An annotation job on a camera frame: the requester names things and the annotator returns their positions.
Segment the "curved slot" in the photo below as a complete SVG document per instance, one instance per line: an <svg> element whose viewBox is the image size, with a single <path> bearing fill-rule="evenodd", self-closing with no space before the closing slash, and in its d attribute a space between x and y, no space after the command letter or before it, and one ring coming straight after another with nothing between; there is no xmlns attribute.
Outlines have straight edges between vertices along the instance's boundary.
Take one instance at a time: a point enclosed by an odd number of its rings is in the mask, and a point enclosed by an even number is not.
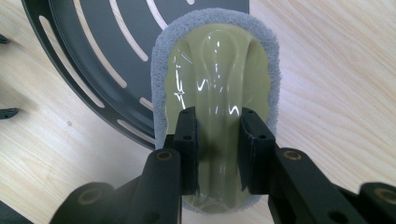
<svg viewBox="0 0 396 224"><path fill-rule="evenodd" d="M59 59L61 60L62 64L66 68L67 72L73 77L73 79L77 82L77 84L82 88L82 90L85 92L85 94L90 97L90 99L99 107L105 108L105 105L99 98L88 88L88 86L84 83L84 81L79 77L77 74L76 70L73 68L73 66L70 64L70 62L67 60L66 56L64 55L64 52L61 49L61 46L58 43L58 40L55 37L55 34L52 32L52 29L50 28L50 23L49 21L43 17L39 17L41 25L44 28L44 31L46 32L47 38L49 39L49 42L53 46L56 54L58 55Z"/></svg>
<svg viewBox="0 0 396 224"><path fill-rule="evenodd" d="M114 17L116 18L117 24L119 25L121 32L124 35L126 41L128 41L131 48L134 50L134 52L137 54L137 56L139 56L139 58L143 62L148 61L149 56L145 53L145 51L143 51L140 48L140 46L134 40L132 34L129 32L128 27L126 26L125 21L121 16L119 6L117 5L117 0L109 0L109 3L111 5L111 10L114 13Z"/></svg>
<svg viewBox="0 0 396 224"><path fill-rule="evenodd" d="M154 106L152 105L152 102L150 102L148 99L146 99L145 97L140 97L139 99L139 103L141 105L143 105L145 108L153 111L154 110Z"/></svg>
<svg viewBox="0 0 396 224"><path fill-rule="evenodd" d="M122 120L122 119L117 119L117 122L119 123L119 125L121 125L123 128L125 128L126 130L128 130L131 133L136 134L137 136L139 136L140 138L142 138L145 141L148 141L152 144L155 143L155 140L151 137L148 137L147 135L145 135L144 133L140 132L139 130L137 130L136 128L134 128L131 124L127 123L126 121Z"/></svg>
<svg viewBox="0 0 396 224"><path fill-rule="evenodd" d="M146 0L146 2L148 4L148 8L152 14L152 17L154 17L154 20L158 23L161 29L164 30L166 27L168 27L168 24L166 24L157 6L155 6L154 0Z"/></svg>
<svg viewBox="0 0 396 224"><path fill-rule="evenodd" d="M127 83L125 80L117 73L117 71L111 66L110 62L107 60L106 56L100 50L99 46L97 45L95 38L93 37L90 27L88 26L87 21L84 17L84 12L82 11L80 0L73 0L73 3L76 8L76 12L78 14L78 20L81 23L81 27L84 31L85 36L87 36L88 42L95 52L96 56L98 57L99 61L102 63L103 67L107 70L107 72L114 78L114 80L122 87L126 88Z"/></svg>
<svg viewBox="0 0 396 224"><path fill-rule="evenodd" d="M195 0L186 0L189 5L194 5Z"/></svg>

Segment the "clamp jaw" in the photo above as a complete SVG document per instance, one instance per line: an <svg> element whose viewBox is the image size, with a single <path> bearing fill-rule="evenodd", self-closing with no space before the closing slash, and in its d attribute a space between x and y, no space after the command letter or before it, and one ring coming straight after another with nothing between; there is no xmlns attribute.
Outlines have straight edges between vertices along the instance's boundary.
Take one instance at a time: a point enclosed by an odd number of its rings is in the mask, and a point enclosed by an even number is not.
<svg viewBox="0 0 396 224"><path fill-rule="evenodd" d="M198 189L194 107L180 112L177 130L153 151L143 174L114 190L91 183L73 191L51 223L180 223L181 195ZM268 194L276 224L396 223L396 188L366 183L354 194L335 186L300 150L279 148L260 117L243 109L238 167L243 189Z"/></svg>

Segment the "metal screw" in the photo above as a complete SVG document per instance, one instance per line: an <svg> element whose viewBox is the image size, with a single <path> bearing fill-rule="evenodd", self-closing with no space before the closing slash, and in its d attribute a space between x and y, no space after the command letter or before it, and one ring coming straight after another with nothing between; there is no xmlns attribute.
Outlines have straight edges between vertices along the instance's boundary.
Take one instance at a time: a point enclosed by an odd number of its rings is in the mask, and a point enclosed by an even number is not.
<svg viewBox="0 0 396 224"><path fill-rule="evenodd" d="M99 201L103 196L100 189L86 189L78 196L78 202L82 205L93 204Z"/></svg>
<svg viewBox="0 0 396 224"><path fill-rule="evenodd" d="M292 161L298 161L302 158L301 154L296 151L285 151L283 156Z"/></svg>
<svg viewBox="0 0 396 224"><path fill-rule="evenodd" d="M169 161L172 159L172 153L168 151L163 151L157 154L157 160L159 161Z"/></svg>
<svg viewBox="0 0 396 224"><path fill-rule="evenodd" d="M376 188L374 193L378 198L384 200L387 203L396 204L396 192L390 189Z"/></svg>

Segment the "screw hole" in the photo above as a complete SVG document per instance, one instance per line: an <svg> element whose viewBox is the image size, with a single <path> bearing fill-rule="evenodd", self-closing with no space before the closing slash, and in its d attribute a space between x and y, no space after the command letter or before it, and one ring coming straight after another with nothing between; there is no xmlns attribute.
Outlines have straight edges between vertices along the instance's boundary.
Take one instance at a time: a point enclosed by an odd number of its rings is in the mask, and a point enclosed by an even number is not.
<svg viewBox="0 0 396 224"><path fill-rule="evenodd" d="M168 161L172 158L172 153L168 151L163 151L157 154L157 159L159 161Z"/></svg>
<svg viewBox="0 0 396 224"><path fill-rule="evenodd" d="M156 223L158 221L158 219L160 219L160 214L158 214L157 212L146 212L143 216L142 219L144 221L144 223Z"/></svg>
<svg viewBox="0 0 396 224"><path fill-rule="evenodd" d="M330 212L329 217L336 223L348 223L347 217L340 212Z"/></svg>
<svg viewBox="0 0 396 224"><path fill-rule="evenodd" d="M82 205L96 203L103 196L100 189L87 189L78 196L78 202Z"/></svg>
<svg viewBox="0 0 396 224"><path fill-rule="evenodd" d="M283 156L292 161L298 161L302 158L301 154L295 151L285 151Z"/></svg>
<svg viewBox="0 0 396 224"><path fill-rule="evenodd" d="M396 205L396 192L393 192L390 189L377 188L375 189L375 194L385 202Z"/></svg>

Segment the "light wooden surface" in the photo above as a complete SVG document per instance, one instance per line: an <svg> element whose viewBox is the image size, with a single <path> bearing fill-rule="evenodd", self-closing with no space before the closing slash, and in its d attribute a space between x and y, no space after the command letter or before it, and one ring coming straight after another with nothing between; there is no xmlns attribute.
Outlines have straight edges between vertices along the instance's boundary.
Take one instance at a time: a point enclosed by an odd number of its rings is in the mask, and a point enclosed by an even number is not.
<svg viewBox="0 0 396 224"><path fill-rule="evenodd" d="M276 33L283 76L277 142L306 152L330 180L396 186L396 2L250 1ZM118 187L138 176L149 151L99 119L54 69L21 2L0 2L0 200L48 223L75 188ZM183 223L271 223L263 197L244 212Z"/></svg>

